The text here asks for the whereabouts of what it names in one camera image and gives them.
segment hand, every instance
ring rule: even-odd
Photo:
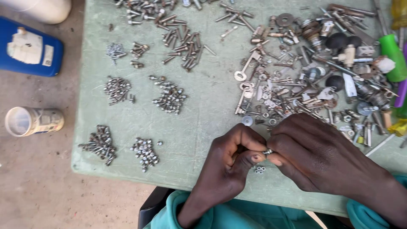
[[[272,130],[267,146],[276,152],[267,159],[301,190],[343,195],[395,226],[407,225],[407,189],[332,126],[292,114]]]
[[[177,216],[179,224],[189,228],[210,208],[241,193],[249,170],[266,159],[265,144],[263,137],[241,123],[213,140],[198,181]]]

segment concrete floor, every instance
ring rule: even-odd
[[[70,168],[83,33],[84,0],[66,21],[44,25],[0,6],[0,15],[65,44],[61,72],[39,77],[0,70],[0,228],[135,228],[154,186],[75,174]],[[4,127],[16,106],[58,108],[62,130],[13,137]]]

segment person's left hand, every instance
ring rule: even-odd
[[[178,214],[179,224],[191,227],[210,208],[241,193],[249,170],[266,159],[262,153],[267,150],[265,144],[263,137],[241,123],[215,138],[198,181]]]

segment green table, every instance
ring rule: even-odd
[[[224,15],[224,9],[218,6],[218,2],[204,3],[202,11],[197,11],[194,7],[183,8],[181,3],[182,1],[173,13],[178,15],[178,19],[187,20],[191,31],[200,32],[202,43],[217,53],[217,56],[213,56],[205,50],[200,64],[191,73],[180,67],[180,58],[167,65],[161,64],[161,61],[167,58],[165,54],[170,52],[162,42],[161,34],[166,33],[165,30],[156,28],[153,22],[145,21],[142,25],[130,26],[124,7],[117,9],[111,0],[87,0],[80,95],[72,151],[72,169],[75,172],[191,190],[211,141],[240,122],[241,118],[234,114],[234,110],[241,90],[233,73],[241,70],[241,59],[249,57],[248,51],[253,47],[249,42],[252,33],[245,26],[239,26],[237,31],[221,42],[220,35],[235,24],[228,24],[226,21],[214,22],[216,18]],[[302,19],[315,18],[322,15],[317,7],[325,8],[328,3],[328,0],[236,0],[234,7],[255,14],[254,19],[248,19],[255,27],[258,24],[267,24],[270,15],[286,12]],[[335,3],[362,9],[373,7],[371,0],[338,0]],[[389,12],[390,1],[382,0],[381,3],[383,11]],[[311,9],[299,11],[303,6],[311,6]],[[371,28],[368,33],[378,37],[378,31],[373,29],[378,28],[378,22],[371,18],[365,22]],[[107,31],[109,23],[114,25],[112,32]],[[279,53],[278,39],[270,39],[265,46],[266,50]],[[134,69],[130,66],[130,55],[119,59],[117,66],[113,66],[104,56],[105,47],[110,42],[122,43],[128,51],[132,48],[133,41],[151,46],[140,59],[145,63],[144,68]],[[280,70],[281,67],[266,68],[269,71],[275,69]],[[296,77],[298,70],[290,70],[287,74]],[[108,106],[107,96],[103,93],[107,75],[130,80],[130,92],[136,94],[136,104],[126,101]],[[165,75],[168,80],[185,89],[189,98],[184,102],[180,115],[167,114],[151,103],[161,90],[147,79],[148,75]],[[334,111],[343,110],[347,106],[341,102]],[[110,126],[114,145],[118,148],[118,157],[110,167],[106,167],[93,153],[82,152],[81,148],[77,147],[79,143],[87,142],[89,134],[96,131],[97,124]],[[252,128],[267,138],[265,126],[253,125]],[[154,146],[160,156],[160,163],[147,173],[141,171],[139,159],[129,150],[135,142],[135,137],[164,142],[162,146]],[[374,134],[373,144],[381,139],[381,136]],[[401,139],[394,138],[371,158],[390,171],[407,172],[407,153],[400,151],[400,143]],[[237,198],[346,216],[345,197],[302,192],[275,166],[270,163],[264,165],[267,167],[265,174],[249,173],[246,188]]]

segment white plastic container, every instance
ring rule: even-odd
[[[16,137],[55,132],[62,129],[62,112],[55,108],[15,107],[5,118],[7,131]]]
[[[72,7],[71,0],[0,0],[0,3],[47,24],[63,22]]]

